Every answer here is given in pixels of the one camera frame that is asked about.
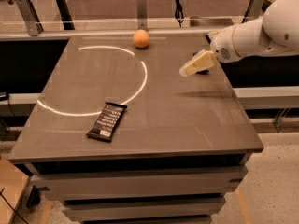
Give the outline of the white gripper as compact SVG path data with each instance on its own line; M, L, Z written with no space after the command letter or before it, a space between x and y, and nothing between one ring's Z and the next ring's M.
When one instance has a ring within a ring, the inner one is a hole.
M241 57L235 51L233 42L234 31L235 26L230 26L219 31L209 32L207 36L210 39L209 45L212 51L203 49L197 52L179 69L179 74L183 77L192 76L215 66L218 60L221 63L239 61Z

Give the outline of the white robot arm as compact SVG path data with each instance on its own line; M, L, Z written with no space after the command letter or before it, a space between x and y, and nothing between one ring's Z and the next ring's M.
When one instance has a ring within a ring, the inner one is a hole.
M283 57L299 53L299 0L276 0L258 19L210 32L210 50L197 52L179 70L192 76L220 63L250 56Z

